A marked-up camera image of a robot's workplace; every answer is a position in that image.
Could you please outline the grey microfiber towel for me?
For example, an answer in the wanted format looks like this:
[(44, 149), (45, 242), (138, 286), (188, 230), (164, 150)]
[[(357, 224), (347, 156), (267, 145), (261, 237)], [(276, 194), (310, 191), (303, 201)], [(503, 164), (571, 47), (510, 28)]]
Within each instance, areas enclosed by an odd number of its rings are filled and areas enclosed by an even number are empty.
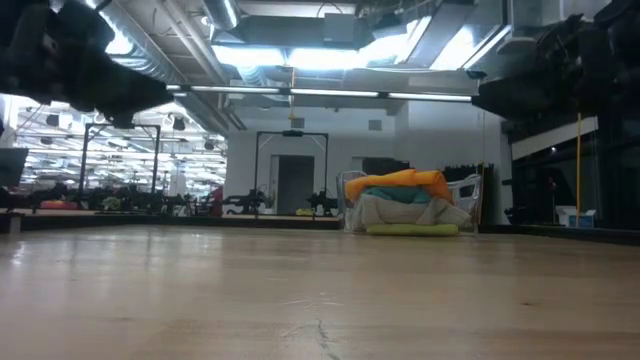
[(364, 231), (367, 227), (380, 224), (445, 224), (468, 228), (472, 225), (472, 218), (464, 210), (441, 198), (434, 198), (427, 203), (405, 204), (363, 194), (354, 208), (347, 211), (345, 222), (354, 231)]

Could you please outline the clear plastic bin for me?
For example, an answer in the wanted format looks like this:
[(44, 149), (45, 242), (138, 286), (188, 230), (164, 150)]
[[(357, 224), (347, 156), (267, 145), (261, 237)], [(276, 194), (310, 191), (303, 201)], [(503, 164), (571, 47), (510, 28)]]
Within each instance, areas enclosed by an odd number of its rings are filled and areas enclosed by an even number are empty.
[(338, 180), (343, 229), (385, 236), (454, 236), (477, 227), (481, 183), (477, 174), (448, 182), (438, 170), (345, 172)]

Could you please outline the orange microfiber towel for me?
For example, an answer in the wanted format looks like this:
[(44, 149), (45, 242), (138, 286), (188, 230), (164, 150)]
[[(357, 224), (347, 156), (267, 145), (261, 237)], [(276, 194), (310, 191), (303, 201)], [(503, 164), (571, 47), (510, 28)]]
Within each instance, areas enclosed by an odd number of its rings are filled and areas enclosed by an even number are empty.
[(359, 177), (346, 182), (344, 196), (350, 201), (355, 201), (370, 186), (421, 186), (432, 197), (445, 199), (450, 204), (454, 203), (448, 183), (444, 175), (438, 170), (418, 171), (416, 169), (407, 169), (386, 175)]

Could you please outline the black table frame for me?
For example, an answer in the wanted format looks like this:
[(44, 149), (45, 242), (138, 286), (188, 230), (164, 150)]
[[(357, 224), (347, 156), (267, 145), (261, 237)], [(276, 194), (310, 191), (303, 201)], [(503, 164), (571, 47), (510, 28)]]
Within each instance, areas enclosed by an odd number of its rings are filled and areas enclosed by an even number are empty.
[[(155, 215), (25, 215), (20, 213), (0, 213), (0, 233), (10, 231), (13, 218), (20, 221), (21, 231), (60, 230), (87, 227), (125, 225), (171, 225), (232, 228), (339, 230), (336, 220), (288, 220), (274, 219), (216, 218), (216, 217), (165, 217)], [(563, 238), (578, 241), (640, 247), (640, 230), (583, 229), (545, 226), (482, 225), (481, 234), (531, 235), (549, 238)]]

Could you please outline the long ceiling light strip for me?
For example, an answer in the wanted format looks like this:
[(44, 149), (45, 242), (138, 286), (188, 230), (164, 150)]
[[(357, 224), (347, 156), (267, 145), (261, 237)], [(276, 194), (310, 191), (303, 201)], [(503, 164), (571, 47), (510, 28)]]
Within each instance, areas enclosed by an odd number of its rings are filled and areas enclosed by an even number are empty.
[(407, 100), (407, 101), (435, 101), (470, 103), (470, 95), (452, 95), (437, 93), (409, 93), (409, 92), (384, 92), (363, 90), (334, 90), (291, 87), (246, 87), (246, 86), (222, 86), (222, 85), (167, 85), (166, 90), (174, 93), (187, 92), (212, 92), (223, 94), (242, 95), (280, 95), (280, 96), (325, 96), (345, 98), (366, 98), (383, 100)]

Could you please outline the red background object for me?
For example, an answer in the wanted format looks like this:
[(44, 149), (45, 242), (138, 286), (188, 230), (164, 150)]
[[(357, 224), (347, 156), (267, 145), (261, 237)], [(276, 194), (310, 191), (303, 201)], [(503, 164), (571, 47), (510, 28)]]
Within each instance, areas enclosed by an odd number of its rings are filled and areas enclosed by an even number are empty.
[(209, 214), (213, 217), (221, 217), (223, 214), (224, 188), (219, 186), (210, 193), (211, 209)]

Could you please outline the silver round ventilation duct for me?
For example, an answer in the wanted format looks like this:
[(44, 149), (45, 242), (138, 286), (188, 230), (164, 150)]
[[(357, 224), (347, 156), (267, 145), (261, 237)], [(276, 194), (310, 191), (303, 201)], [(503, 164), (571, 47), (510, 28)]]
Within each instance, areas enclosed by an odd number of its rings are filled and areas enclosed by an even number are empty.
[(237, 0), (202, 0), (205, 13), (216, 30), (231, 30), (241, 19)]

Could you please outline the grey door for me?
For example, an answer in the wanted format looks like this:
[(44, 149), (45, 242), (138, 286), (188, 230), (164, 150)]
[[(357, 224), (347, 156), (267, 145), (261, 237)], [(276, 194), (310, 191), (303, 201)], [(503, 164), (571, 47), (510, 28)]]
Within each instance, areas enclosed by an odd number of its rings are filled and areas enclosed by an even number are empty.
[(279, 157), (277, 213), (295, 215), (310, 206), (307, 199), (314, 189), (315, 158), (302, 155)]

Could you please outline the lime green microfiber towel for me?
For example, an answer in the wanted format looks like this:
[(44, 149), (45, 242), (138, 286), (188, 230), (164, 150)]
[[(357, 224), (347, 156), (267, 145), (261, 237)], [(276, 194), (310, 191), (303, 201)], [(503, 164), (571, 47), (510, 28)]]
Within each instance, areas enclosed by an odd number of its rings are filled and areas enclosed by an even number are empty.
[(367, 227), (366, 232), (385, 236), (454, 236), (459, 228), (454, 224), (377, 224)]

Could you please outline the white and blue box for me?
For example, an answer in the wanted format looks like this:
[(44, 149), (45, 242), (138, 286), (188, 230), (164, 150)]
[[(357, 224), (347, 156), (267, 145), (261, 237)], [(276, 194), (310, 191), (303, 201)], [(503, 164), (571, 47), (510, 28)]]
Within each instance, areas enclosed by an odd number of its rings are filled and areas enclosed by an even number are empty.
[(561, 226), (568, 228), (595, 227), (595, 215), (597, 213), (595, 209), (578, 213), (575, 206), (556, 206), (555, 211)]

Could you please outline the dark flat screen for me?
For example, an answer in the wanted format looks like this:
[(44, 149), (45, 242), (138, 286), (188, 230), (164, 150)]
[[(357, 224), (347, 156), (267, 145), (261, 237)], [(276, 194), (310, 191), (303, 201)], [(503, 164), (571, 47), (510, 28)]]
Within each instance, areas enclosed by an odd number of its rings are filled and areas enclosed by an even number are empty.
[(29, 150), (27, 148), (0, 148), (0, 186), (18, 186)]

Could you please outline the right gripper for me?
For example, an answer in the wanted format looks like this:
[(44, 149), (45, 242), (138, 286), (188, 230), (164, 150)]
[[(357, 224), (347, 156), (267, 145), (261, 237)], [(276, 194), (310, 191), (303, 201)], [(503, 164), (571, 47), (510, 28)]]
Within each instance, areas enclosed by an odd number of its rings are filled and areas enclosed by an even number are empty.
[(608, 31), (582, 14), (560, 21), (539, 38), (537, 64), (549, 72), (550, 95), (544, 78), (518, 74), (482, 83), (473, 96), (474, 105), (505, 119), (539, 117), (549, 102), (496, 100), (549, 100), (563, 110), (582, 116), (598, 115), (610, 103), (615, 82), (615, 58)]

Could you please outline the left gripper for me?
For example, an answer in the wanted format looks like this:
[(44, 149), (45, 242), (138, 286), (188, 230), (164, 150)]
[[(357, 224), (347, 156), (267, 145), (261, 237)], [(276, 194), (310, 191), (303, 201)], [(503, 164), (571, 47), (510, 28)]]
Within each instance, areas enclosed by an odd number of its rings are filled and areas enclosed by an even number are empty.
[(41, 103), (65, 101), (79, 111), (101, 112), (117, 127), (133, 115), (169, 102), (166, 83), (113, 61), (116, 37), (101, 12), (113, 0), (90, 6), (65, 0), (29, 0), (29, 96)]

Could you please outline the black gantry frame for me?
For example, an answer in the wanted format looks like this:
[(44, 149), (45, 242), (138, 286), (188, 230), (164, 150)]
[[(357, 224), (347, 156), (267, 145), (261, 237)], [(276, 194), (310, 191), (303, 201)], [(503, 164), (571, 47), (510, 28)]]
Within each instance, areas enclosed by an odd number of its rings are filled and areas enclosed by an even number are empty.
[[(87, 156), (88, 156), (88, 148), (89, 143), (93, 140), (95, 136), (100, 134), (106, 128), (116, 128), (113, 124), (98, 124), (98, 123), (87, 123), (85, 125), (85, 131), (83, 136), (83, 148), (81, 151), (81, 167), (79, 172), (79, 185), (78, 185), (78, 196), (82, 197), (84, 195), (85, 189), (85, 175), (86, 175), (86, 166), (87, 166)], [(157, 184), (157, 176), (158, 176), (158, 166), (159, 166), (159, 152), (160, 152), (160, 137), (161, 137), (161, 126), (160, 125), (130, 125), (128, 127), (131, 129), (154, 129), (156, 134), (151, 137), (152, 140), (155, 141), (155, 149), (154, 149), (154, 159), (153, 159), (153, 171), (152, 171), (152, 182), (151, 182), (151, 193), (156, 193), (156, 184)]]
[(272, 213), (277, 213), (279, 157), (282, 155), (313, 156), (315, 158), (313, 193), (327, 190), (329, 135), (300, 130), (258, 131), (255, 138), (254, 184), (261, 189), (265, 180), (265, 194), (273, 199)]

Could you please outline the teal microfiber towel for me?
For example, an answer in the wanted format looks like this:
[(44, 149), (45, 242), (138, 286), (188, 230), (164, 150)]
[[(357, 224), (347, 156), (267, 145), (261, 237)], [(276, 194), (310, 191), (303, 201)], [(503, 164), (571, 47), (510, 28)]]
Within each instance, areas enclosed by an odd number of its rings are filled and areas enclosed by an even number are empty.
[(431, 201), (428, 192), (419, 186), (372, 186), (364, 194), (403, 204), (427, 204)]

